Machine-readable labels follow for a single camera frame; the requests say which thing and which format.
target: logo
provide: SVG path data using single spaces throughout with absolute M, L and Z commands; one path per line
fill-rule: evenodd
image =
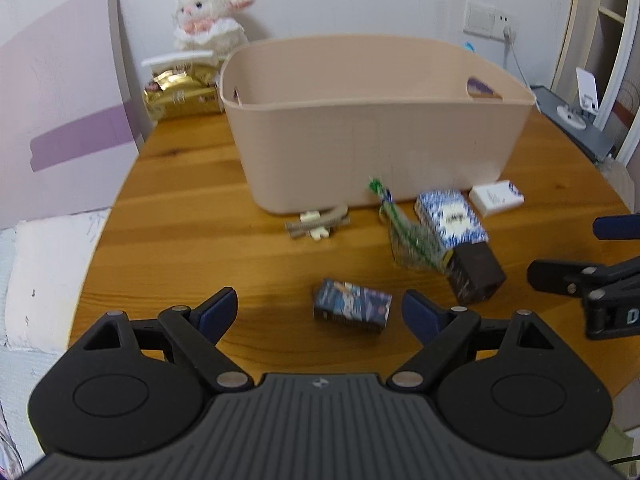
M 473 228 L 471 220 L 466 212 L 465 205 L 461 203 L 445 204 L 442 206 L 442 223 L 447 235 L 462 236 Z
M 311 384 L 313 384 L 313 386 L 315 386 L 319 390 L 322 390 L 329 385 L 329 381 L 327 381 L 324 377 L 318 377 L 315 381 L 311 381 Z
M 640 310 L 637 308 L 632 308 L 626 313 L 626 324 L 632 325 L 638 321 L 638 319 L 640 319 Z

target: purple stripe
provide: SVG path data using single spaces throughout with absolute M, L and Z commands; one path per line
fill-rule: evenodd
M 127 104 L 82 117 L 31 139 L 31 169 L 44 170 L 79 156 L 133 141 Z

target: blue gripper pad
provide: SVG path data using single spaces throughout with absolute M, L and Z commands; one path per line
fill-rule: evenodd
M 449 313 L 416 290 L 402 297 L 402 320 L 418 341 L 426 345 L 449 324 Z
M 640 239 L 640 215 L 600 216 L 593 221 L 598 240 Z
M 191 312 L 191 322 L 210 343 L 216 344 L 238 314 L 238 296 L 225 287 Z

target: blue and white box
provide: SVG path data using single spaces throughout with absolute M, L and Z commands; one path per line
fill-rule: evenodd
M 422 193 L 415 202 L 415 213 L 420 222 L 433 231 L 444 253 L 460 244 L 489 240 L 478 217 L 457 189 Z

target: blue object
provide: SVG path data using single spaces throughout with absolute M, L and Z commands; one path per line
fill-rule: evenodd
M 314 310 L 332 319 L 386 326 L 391 296 L 353 283 L 325 279 L 314 299 Z
M 640 216 L 600 216 L 593 221 L 598 240 L 640 240 Z
M 478 217 L 457 189 L 422 193 L 415 202 L 415 213 L 435 234 L 443 252 L 464 243 L 489 241 Z
M 238 295 L 225 287 L 190 313 L 190 322 L 210 343 L 216 344 L 238 315 Z
M 402 297 L 401 311 L 404 324 L 423 346 L 442 332 L 450 321 L 448 311 L 414 290 L 408 290 Z

